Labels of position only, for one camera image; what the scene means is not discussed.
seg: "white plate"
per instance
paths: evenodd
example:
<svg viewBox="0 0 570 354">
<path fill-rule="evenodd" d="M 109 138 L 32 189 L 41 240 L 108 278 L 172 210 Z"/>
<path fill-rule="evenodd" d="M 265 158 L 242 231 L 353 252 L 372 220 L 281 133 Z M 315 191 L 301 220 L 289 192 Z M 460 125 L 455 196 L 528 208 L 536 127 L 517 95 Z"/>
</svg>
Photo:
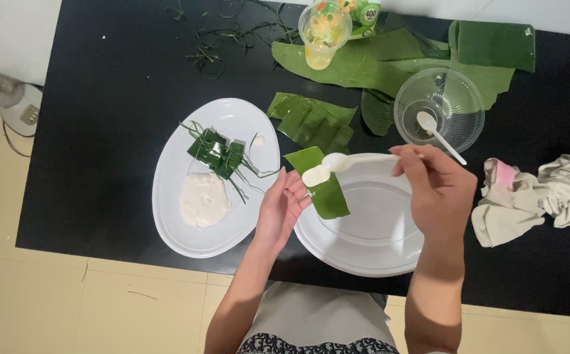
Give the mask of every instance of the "white plate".
<svg viewBox="0 0 570 354">
<path fill-rule="evenodd" d="M 423 234 L 412 220 L 410 183 L 405 175 L 392 177 L 396 163 L 362 163 L 336 173 L 351 214 L 324 220 L 313 205 L 308 207 L 294 230 L 309 252 L 362 277 L 391 277 L 415 269 Z"/>
<path fill-rule="evenodd" d="M 184 123 L 194 120 L 202 128 L 213 128 L 229 141 L 245 143 L 246 154 L 259 171 L 276 171 L 280 167 L 281 153 L 276 133 L 265 113 L 249 102 L 237 98 L 223 98 L 205 104 L 188 116 Z M 261 146 L 247 147 L 255 134 L 263 135 Z M 229 181 L 224 181 L 226 196 L 232 208 L 224 218 L 211 227 L 197 227 L 186 224 L 180 215 L 180 194 L 184 180 L 189 173 L 211 172 L 206 165 L 187 154 L 195 139 L 188 131 L 178 126 L 160 154 L 152 190 L 152 207 L 156 229 L 174 251 L 193 258 L 213 257 L 226 252 L 238 244 L 255 228 L 258 208 L 263 194 L 243 182 L 236 174 L 231 179 L 248 197 L 246 205 Z M 240 166 L 238 171 L 250 184 L 262 191 L 267 190 L 276 175 L 260 179 L 249 169 Z"/>
</svg>

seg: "white dough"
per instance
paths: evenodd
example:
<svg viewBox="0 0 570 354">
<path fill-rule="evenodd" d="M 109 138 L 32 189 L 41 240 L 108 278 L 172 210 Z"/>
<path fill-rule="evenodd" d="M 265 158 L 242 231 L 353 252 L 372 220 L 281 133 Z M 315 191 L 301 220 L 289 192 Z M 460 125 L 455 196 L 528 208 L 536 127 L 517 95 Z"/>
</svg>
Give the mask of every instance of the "white dough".
<svg viewBox="0 0 570 354">
<path fill-rule="evenodd" d="M 231 203 L 226 196 L 224 181 L 215 173 L 191 173 L 180 196 L 180 214 L 193 226 L 210 227 L 226 216 Z"/>
<path fill-rule="evenodd" d="M 261 146 L 263 145 L 264 142 L 265 142 L 265 137 L 263 137 L 263 135 L 258 135 L 257 137 L 254 138 L 252 146 Z"/>
<path fill-rule="evenodd" d="M 317 165 L 305 171 L 301 178 L 305 186 L 313 187 L 328 181 L 328 179 L 331 178 L 331 171 L 329 171 L 327 166 Z"/>
</svg>

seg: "plastic cup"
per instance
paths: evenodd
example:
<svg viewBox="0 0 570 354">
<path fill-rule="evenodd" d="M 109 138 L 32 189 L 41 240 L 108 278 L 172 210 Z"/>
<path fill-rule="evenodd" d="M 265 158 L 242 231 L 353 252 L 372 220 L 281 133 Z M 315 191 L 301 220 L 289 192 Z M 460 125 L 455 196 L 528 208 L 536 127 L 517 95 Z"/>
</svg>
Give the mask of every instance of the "plastic cup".
<svg viewBox="0 0 570 354">
<path fill-rule="evenodd" d="M 353 23 L 348 10 L 331 1 L 307 6 L 298 20 L 298 32 L 305 42 L 309 68 L 322 70 L 331 64 L 336 51 L 351 36 Z"/>
</svg>

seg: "black tabletop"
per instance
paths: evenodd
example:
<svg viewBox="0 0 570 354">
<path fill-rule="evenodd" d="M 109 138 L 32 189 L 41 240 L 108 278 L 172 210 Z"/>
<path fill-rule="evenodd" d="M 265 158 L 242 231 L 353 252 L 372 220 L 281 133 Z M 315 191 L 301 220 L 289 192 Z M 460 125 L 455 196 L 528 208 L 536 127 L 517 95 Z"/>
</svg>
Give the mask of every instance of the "black tabletop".
<svg viewBox="0 0 570 354">
<path fill-rule="evenodd" d="M 185 0 L 184 17 L 174 21 L 165 8 L 175 3 L 164 1 L 62 1 L 17 247 L 234 273 L 252 234 L 226 253 L 196 260 L 172 251 L 156 231 L 154 171 L 179 120 L 226 97 L 265 110 L 277 91 L 355 107 L 360 90 L 273 70 L 270 49 L 259 40 L 247 53 L 238 45 L 222 47 L 225 72 L 217 80 L 203 78 L 186 56 L 197 52 L 200 16 L 216 14 L 218 3 Z M 282 18 L 293 26 L 301 10 L 287 5 Z M 250 28 L 273 18 L 264 7 L 247 3 L 235 21 Z M 200 21 L 224 20 L 214 15 Z M 406 20 L 430 38 L 447 40 L 450 21 Z M 478 141 L 463 154 L 481 181 L 489 157 L 537 173 L 540 165 L 570 153 L 570 35 L 537 31 L 536 53 L 536 72 L 515 73 L 510 91 L 486 113 Z M 352 153 L 385 152 L 403 143 L 393 128 L 385 137 L 371 135 L 359 112 L 351 126 Z M 277 135 L 281 153 L 298 149 Z M 284 159 L 282 164 L 291 169 Z M 547 217 L 523 237 L 494 248 L 482 248 L 469 225 L 462 302 L 570 316 L 570 227 L 555 229 L 552 222 Z M 293 234 L 270 278 L 406 295 L 411 274 L 363 278 L 344 273 L 311 255 Z"/>
</svg>

